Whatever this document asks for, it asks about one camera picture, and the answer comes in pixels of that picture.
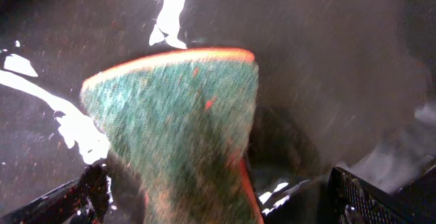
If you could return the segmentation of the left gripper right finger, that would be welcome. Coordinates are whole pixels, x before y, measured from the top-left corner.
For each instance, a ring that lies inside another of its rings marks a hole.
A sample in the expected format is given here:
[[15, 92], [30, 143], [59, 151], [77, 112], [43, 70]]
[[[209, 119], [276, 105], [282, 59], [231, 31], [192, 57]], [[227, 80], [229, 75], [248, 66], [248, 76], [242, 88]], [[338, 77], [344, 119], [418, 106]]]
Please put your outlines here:
[[435, 222], [434, 214], [402, 202], [342, 167], [331, 170], [328, 196], [339, 224]]

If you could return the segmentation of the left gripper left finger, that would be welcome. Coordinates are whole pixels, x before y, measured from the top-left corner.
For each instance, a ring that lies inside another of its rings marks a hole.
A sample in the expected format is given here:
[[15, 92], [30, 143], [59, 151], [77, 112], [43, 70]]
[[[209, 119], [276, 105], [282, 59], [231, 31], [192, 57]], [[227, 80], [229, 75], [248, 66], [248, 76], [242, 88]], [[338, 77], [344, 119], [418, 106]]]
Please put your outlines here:
[[91, 165], [80, 178], [1, 217], [2, 223], [103, 223], [110, 196], [107, 171]]

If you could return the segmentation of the green orange sponge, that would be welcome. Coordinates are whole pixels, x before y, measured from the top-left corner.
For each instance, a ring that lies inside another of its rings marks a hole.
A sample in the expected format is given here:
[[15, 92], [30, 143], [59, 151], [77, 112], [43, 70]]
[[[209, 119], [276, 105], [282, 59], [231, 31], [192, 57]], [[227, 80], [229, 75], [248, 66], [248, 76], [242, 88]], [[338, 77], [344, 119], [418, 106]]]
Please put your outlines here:
[[145, 223], [261, 223], [245, 160], [257, 91], [252, 52], [194, 48], [95, 74], [80, 101], [140, 179]]

